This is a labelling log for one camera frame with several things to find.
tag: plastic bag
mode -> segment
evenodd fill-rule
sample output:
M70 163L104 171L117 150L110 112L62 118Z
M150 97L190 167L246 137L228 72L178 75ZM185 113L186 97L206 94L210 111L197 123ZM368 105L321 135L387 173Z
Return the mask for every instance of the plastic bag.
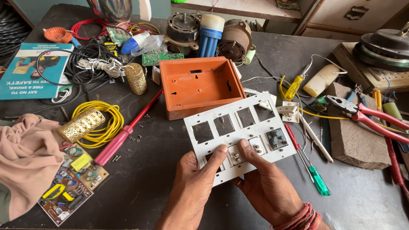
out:
M166 54L168 53L168 45L165 43L160 44L160 47L155 50L151 50L146 52L147 54Z
M131 51L132 56L139 56L151 50L156 50L162 44L164 35L151 35L149 36L141 46L137 46Z

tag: wooden drawer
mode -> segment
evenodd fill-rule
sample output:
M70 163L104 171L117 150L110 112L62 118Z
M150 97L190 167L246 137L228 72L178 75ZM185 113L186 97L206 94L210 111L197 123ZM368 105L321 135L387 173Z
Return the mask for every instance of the wooden drawer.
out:
M345 40L345 41L355 41L359 42L361 36L354 34L346 34L340 32L333 32L321 29L312 29L306 28L301 34L303 37L311 38L327 38L327 39L336 39L336 40Z
M321 6L310 23L343 27L355 30L375 32L397 12L404 8L409 0L322 0ZM364 6L369 10L358 20L345 18L353 6Z

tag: wooden shelf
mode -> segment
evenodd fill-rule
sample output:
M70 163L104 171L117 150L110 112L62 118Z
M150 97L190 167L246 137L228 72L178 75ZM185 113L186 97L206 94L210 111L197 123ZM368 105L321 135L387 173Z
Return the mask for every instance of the wooden shelf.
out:
M183 3L172 2L172 7L211 11L216 0L187 0ZM220 0L213 12L245 17L278 20L298 23L302 16L299 11L277 8L275 0Z

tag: orange plastic part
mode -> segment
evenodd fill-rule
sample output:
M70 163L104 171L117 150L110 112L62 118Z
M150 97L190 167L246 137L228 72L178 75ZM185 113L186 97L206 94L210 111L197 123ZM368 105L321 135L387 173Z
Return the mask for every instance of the orange plastic part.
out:
M168 120L246 98L233 65L225 57L160 60Z
M69 43L72 34L62 27L52 27L44 30L44 37L55 43Z

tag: black workbench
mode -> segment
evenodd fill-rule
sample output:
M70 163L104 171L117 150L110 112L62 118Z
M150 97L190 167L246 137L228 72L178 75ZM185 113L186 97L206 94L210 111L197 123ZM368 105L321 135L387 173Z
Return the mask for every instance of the black workbench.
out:
M48 43L42 28L60 26L71 28L81 20L95 17L87 7L55 5L44 16L27 38L28 43ZM131 22L139 22L133 16ZM163 32L165 20L152 19ZM85 25L88 34L97 34L98 25ZM299 74L311 60L312 54L320 54L335 61L332 50L340 43L337 40L284 36L278 34L252 33L253 44L264 65L276 76L287 72L288 81ZM309 73L313 76L327 65L327 61L314 58ZM268 77L256 58L251 64L238 67L242 81L255 77ZM132 93L128 83L111 83L92 93L92 99L117 104L129 124L141 109L159 91L160 86L147 78L148 90L143 95ZM243 87L258 91L268 90L277 94L277 83L273 79L253 79ZM71 114L75 107L85 102L83 97L66 105ZM30 113L48 105L39 100L0 101L0 117ZM165 99L162 95L148 111L151 118L142 118L134 129L133 136L141 135L140 142L126 140L117 155L121 159L109 162L105 169L110 173L107 180L95 190L95 195L74 213L61 228L69 229L153 229L168 201L175 175L176 162L192 149L183 120L166 119ZM40 113L48 119L65 122L59 108ZM319 118L315 117L311 127L319 133ZM301 125L290 124L296 138L302 140ZM298 155L282 159L276 164L294 185L301 199L312 203L323 220L336 229L408 229L408 207L399 186L393 185L389 171L367 170L335 160L333 164L311 151L306 153L324 178L332 195L321 196L311 183ZM87 150L97 156L99 149ZM23 216L4 224L1 228L55 228L39 205L35 205ZM269 228L250 205L242 192L230 183L213 188L207 202L199 229L263 229Z

